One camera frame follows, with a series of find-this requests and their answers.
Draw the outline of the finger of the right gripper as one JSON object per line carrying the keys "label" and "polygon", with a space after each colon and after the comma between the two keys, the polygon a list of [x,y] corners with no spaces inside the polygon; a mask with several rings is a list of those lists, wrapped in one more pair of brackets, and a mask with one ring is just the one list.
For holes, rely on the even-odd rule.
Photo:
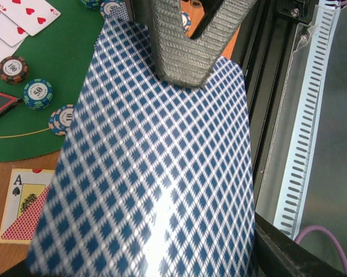
{"label": "finger of the right gripper", "polygon": [[204,17],[191,37],[183,30],[180,1],[133,1],[137,22],[148,27],[156,74],[181,87],[205,85],[255,1],[202,1]]}

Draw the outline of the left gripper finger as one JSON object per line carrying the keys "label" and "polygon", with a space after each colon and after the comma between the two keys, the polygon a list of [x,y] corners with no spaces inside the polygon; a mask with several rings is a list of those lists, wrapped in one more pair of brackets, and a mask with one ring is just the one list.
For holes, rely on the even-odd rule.
{"label": "left gripper finger", "polygon": [[255,215],[254,255],[266,276],[345,276],[320,260],[260,215]]}

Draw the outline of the purple white chip stack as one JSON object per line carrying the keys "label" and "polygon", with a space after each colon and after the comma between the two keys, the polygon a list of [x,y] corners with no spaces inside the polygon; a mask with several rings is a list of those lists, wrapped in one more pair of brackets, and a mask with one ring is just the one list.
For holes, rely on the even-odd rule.
{"label": "purple white chip stack", "polygon": [[191,18],[186,12],[181,12],[181,15],[184,33],[187,33],[191,28]]}

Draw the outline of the grey card deck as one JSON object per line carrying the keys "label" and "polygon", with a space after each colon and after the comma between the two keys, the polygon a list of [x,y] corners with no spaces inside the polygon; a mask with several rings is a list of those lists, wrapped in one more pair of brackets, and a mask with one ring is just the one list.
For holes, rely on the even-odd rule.
{"label": "grey card deck", "polygon": [[103,25],[31,241],[53,276],[256,276],[243,72],[159,80],[146,26]]}

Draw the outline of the green blue poker chip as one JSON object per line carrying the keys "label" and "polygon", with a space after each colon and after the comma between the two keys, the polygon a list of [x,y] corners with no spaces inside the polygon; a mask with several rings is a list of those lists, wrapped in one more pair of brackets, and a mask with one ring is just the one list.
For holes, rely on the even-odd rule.
{"label": "green blue poker chip", "polygon": [[52,101],[54,90],[44,78],[31,80],[24,87],[24,103],[33,110],[42,110]]}

